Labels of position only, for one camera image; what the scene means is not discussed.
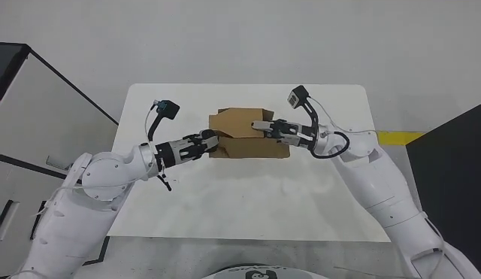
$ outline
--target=brown cardboard box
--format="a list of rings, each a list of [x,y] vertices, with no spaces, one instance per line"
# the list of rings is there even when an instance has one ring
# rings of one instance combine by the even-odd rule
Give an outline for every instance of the brown cardboard box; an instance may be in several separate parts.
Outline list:
[[[254,120],[272,120],[273,116],[274,112],[261,108],[226,108],[209,115],[209,129],[219,135],[219,147],[209,157],[288,158],[288,145],[264,138],[264,132],[251,127]]]

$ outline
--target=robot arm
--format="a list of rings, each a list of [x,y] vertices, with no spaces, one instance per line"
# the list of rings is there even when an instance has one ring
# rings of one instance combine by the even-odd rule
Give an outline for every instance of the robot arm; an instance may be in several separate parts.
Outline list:
[[[177,111],[167,116],[163,113],[171,104],[154,104],[163,105],[157,119],[175,116]],[[159,121],[154,121],[154,129]],[[215,150],[218,143],[214,131],[204,130],[156,145],[154,156],[147,143],[133,147],[125,156],[83,154],[72,165],[62,187],[46,203],[46,212],[18,278],[72,278],[107,235],[135,181],[158,177],[170,190],[164,180],[165,168],[199,159]],[[78,180],[82,186],[76,186]]]
[[[303,107],[311,126],[285,120],[255,121],[253,128],[267,138],[303,147],[317,159],[332,159],[357,202],[384,228],[404,261],[405,273],[417,278],[481,278],[469,259],[446,243],[419,211],[406,179],[378,145],[375,132],[348,132],[331,120],[319,124],[303,86],[288,98],[293,108]]]

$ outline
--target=yellow floor line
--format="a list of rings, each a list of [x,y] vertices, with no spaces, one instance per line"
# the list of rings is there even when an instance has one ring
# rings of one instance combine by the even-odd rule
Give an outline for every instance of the yellow floor line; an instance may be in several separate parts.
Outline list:
[[[422,132],[377,131],[377,139],[381,145],[406,145],[423,135]]]

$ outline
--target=white tabletop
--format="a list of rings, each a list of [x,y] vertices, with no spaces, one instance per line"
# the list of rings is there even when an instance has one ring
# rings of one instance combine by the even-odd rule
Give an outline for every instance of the white tabletop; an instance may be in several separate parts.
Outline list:
[[[155,144],[206,129],[208,115],[218,108],[267,108],[274,111],[274,119],[310,125],[304,110],[293,110],[287,103],[296,86],[135,84],[127,95],[113,152],[128,153],[145,142],[144,119],[154,99],[170,99],[180,106],[175,120],[160,123]],[[374,129],[363,87],[305,86],[339,126]],[[166,175],[172,192],[156,178],[134,185],[109,235],[389,241],[357,204],[332,163],[314,159],[306,150],[291,148],[288,159],[204,156],[169,168]]]

